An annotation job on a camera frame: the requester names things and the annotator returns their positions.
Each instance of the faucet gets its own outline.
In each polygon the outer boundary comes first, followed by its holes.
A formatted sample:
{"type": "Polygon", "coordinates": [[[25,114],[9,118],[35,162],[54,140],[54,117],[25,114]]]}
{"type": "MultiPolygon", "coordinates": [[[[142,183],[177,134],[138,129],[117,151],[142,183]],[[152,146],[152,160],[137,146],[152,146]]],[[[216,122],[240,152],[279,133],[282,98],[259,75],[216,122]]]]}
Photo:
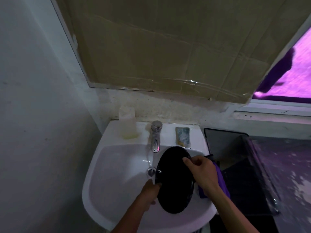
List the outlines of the faucet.
{"type": "Polygon", "coordinates": [[[160,151],[160,132],[162,123],[158,120],[151,123],[151,151],[158,153],[160,151]]]}

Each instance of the forearm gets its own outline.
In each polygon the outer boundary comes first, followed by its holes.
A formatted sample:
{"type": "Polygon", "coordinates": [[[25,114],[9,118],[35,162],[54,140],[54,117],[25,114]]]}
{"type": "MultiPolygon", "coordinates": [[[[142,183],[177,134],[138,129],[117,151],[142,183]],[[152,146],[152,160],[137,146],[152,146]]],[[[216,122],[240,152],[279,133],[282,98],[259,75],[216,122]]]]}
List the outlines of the forearm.
{"type": "Polygon", "coordinates": [[[144,212],[145,206],[137,197],[111,233],[136,233],[144,212]]]}
{"type": "Polygon", "coordinates": [[[259,233],[220,188],[210,194],[210,199],[229,233],[259,233]]]}

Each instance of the soap container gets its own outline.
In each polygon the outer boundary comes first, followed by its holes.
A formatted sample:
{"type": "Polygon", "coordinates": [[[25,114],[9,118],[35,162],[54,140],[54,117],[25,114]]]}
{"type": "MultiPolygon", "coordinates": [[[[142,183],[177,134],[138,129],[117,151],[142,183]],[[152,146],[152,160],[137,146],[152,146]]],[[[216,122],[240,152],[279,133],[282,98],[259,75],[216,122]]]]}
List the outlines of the soap container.
{"type": "Polygon", "coordinates": [[[134,107],[121,106],[119,108],[119,134],[124,139],[138,137],[134,107]]]}

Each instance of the white sink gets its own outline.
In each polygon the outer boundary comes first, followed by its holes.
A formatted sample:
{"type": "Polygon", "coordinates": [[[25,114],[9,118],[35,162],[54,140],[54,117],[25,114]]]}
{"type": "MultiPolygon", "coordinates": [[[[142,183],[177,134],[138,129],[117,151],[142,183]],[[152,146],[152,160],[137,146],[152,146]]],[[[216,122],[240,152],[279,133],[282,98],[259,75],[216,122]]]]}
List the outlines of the white sink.
{"type": "MultiPolygon", "coordinates": [[[[157,167],[163,152],[175,146],[175,127],[189,127],[191,156],[208,155],[199,126],[163,124],[160,152],[150,150],[151,123],[137,122],[140,135],[125,140],[118,134],[119,121],[111,121],[101,138],[87,172],[82,199],[88,214],[107,230],[112,230],[148,180],[150,166],[157,167]]],[[[216,213],[209,199],[200,199],[197,186],[186,209],[167,213],[157,202],[145,212],[138,232],[193,232],[208,223],[216,213]]]]}

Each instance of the plate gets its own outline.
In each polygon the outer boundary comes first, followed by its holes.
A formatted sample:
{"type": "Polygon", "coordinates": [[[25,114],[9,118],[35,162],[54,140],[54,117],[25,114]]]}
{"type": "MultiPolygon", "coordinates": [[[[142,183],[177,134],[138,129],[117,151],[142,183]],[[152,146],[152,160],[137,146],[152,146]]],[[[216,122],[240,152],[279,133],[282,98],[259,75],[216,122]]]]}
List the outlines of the plate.
{"type": "Polygon", "coordinates": [[[155,183],[161,183],[158,200],[162,208],[172,214],[182,212],[189,204],[194,178],[183,162],[191,159],[187,150],[180,146],[168,148],[160,158],[155,172],[155,183]]]}

